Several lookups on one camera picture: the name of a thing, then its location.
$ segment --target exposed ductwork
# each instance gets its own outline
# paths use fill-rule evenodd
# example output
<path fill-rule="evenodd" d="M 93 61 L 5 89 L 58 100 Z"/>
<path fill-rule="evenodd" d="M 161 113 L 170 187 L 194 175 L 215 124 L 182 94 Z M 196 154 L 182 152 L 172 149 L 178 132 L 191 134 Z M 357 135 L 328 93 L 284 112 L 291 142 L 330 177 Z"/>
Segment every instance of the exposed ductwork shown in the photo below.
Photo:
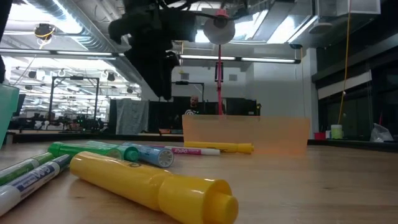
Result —
<path fill-rule="evenodd" d="M 73 37 L 90 52 L 117 52 L 112 43 L 98 30 L 72 0 L 25 0 L 37 9 L 52 15 L 59 22 L 82 27 L 81 37 Z M 141 84 L 142 77 L 125 58 L 108 61 L 127 81 Z"/>

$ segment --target ceiling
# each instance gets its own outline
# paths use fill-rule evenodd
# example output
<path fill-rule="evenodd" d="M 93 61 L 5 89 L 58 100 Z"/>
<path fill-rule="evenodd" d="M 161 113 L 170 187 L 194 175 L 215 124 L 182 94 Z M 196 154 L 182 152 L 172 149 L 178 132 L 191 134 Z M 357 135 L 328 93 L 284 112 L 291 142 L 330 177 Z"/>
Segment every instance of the ceiling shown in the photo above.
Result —
<path fill-rule="evenodd" d="M 34 4 L 38 0 L 24 0 Z M 130 49 L 126 39 L 118 45 L 109 39 L 108 26 L 112 20 L 120 18 L 124 13 L 122 0 L 57 0 L 70 7 L 64 20 L 57 19 L 56 12 L 40 10 L 31 4 L 13 4 L 5 35 L 0 43 L 0 48 L 12 49 L 39 49 L 44 50 L 72 50 L 72 51 L 99 51 L 99 52 L 124 52 Z M 234 39 L 222 46 L 223 56 L 236 57 L 268 57 L 268 58 L 297 58 L 298 53 L 289 46 L 301 44 L 308 47 L 327 47 L 333 45 L 346 35 L 346 14 L 337 7 L 347 0 L 322 0 L 320 7 L 315 0 L 249 0 L 251 15 L 235 21 L 236 35 Z M 192 4 L 191 11 L 201 11 L 214 14 L 219 8 L 219 1 L 203 1 Z M 234 4 L 227 5 L 229 12 L 234 10 Z M 308 30 L 316 21 L 315 15 L 321 22 L 329 22 L 333 25 L 326 33 L 309 34 Z M 359 29 L 367 24 L 377 14 L 356 13 L 353 14 L 352 30 Z M 198 23 L 203 25 L 207 18 L 198 17 Z M 54 25 L 57 30 L 50 42 L 44 42 L 36 38 L 33 30 L 39 23 Z M 84 38 L 95 35 L 94 44 L 101 43 L 96 49 L 84 44 Z M 199 30 L 195 42 L 176 42 L 174 51 L 188 55 L 217 55 L 218 48 L 209 43 Z M 29 84 L 33 89 L 30 92 L 39 91 L 49 93 L 47 86 L 51 84 L 51 76 L 65 72 L 65 76 L 79 75 L 86 78 L 99 78 L 100 95 L 128 96 L 139 99 L 142 82 L 141 76 L 128 62 L 123 59 L 101 60 L 97 58 L 73 59 L 73 57 L 41 58 L 32 55 L 2 54 L 6 65 L 11 68 L 11 84 L 24 90 Z M 184 60 L 184 67 L 200 66 L 211 67 L 214 62 L 205 60 Z M 242 71 L 250 66 L 249 62 L 228 62 L 225 67 L 237 67 Z M 32 79 L 27 76 L 29 71 L 37 71 L 43 75 L 42 80 Z M 115 81 L 109 82 L 108 73 L 115 74 Z M 88 80 L 67 81 L 70 85 L 80 85 L 79 92 L 87 93 L 95 91 Z M 126 93 L 128 86 L 134 87 L 132 94 Z M 67 86 L 57 87 L 59 93 L 71 92 Z"/>

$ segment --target white wall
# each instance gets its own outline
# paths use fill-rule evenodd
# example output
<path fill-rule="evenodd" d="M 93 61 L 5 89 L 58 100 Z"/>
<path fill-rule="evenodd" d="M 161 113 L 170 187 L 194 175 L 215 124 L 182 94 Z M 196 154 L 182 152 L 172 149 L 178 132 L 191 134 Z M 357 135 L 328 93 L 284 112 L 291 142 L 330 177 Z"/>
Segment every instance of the white wall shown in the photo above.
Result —
<path fill-rule="evenodd" d="M 181 74 L 189 73 L 189 82 L 203 82 L 205 83 L 205 100 L 210 102 L 217 102 L 216 83 L 214 82 L 215 68 L 208 69 L 207 67 L 175 67 L 172 72 L 172 81 L 180 81 Z M 235 82 L 228 81 L 229 74 L 238 75 L 238 80 Z M 241 72 L 239 68 L 224 68 L 224 82 L 221 87 L 222 97 L 244 98 L 246 84 L 246 72 Z M 149 86 L 144 83 L 142 86 L 142 99 L 143 100 L 159 100 L 155 96 Z M 172 85 L 172 96 L 199 96 L 201 101 L 201 85 Z"/>
<path fill-rule="evenodd" d="M 318 131 L 318 96 L 311 82 L 316 62 L 315 49 L 308 49 L 298 65 L 253 63 L 246 74 L 246 98 L 262 105 L 262 116 L 310 118 L 313 138 Z"/>

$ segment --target yellow marker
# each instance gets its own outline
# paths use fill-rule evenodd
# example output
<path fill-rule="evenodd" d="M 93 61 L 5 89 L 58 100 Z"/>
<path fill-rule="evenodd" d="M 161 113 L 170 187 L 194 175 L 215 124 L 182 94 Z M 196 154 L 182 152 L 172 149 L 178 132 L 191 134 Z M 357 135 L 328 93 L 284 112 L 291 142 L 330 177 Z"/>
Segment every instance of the yellow marker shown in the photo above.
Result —
<path fill-rule="evenodd" d="M 251 154 L 254 146 L 251 143 L 222 143 L 222 142 L 184 142 L 185 147 L 199 147 L 208 149 L 219 149 L 221 152 L 241 152 Z"/>
<path fill-rule="evenodd" d="M 229 224 L 238 216 L 238 201 L 225 180 L 173 175 L 166 170 L 90 152 L 75 155 L 70 171 L 182 223 Z"/>

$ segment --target wooden table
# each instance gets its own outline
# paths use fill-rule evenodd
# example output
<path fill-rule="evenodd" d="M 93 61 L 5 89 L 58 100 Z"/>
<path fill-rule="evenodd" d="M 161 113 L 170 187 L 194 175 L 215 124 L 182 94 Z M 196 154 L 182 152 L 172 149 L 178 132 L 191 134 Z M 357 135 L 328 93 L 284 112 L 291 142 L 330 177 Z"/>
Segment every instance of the wooden table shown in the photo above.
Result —
<path fill-rule="evenodd" d="M 3 147 L 0 169 L 45 152 L 49 144 Z M 227 180 L 239 201 L 236 223 L 398 223 L 398 154 L 309 146 L 301 157 L 176 155 L 169 170 Z M 1 217 L 0 223 L 177 222 L 66 171 Z"/>

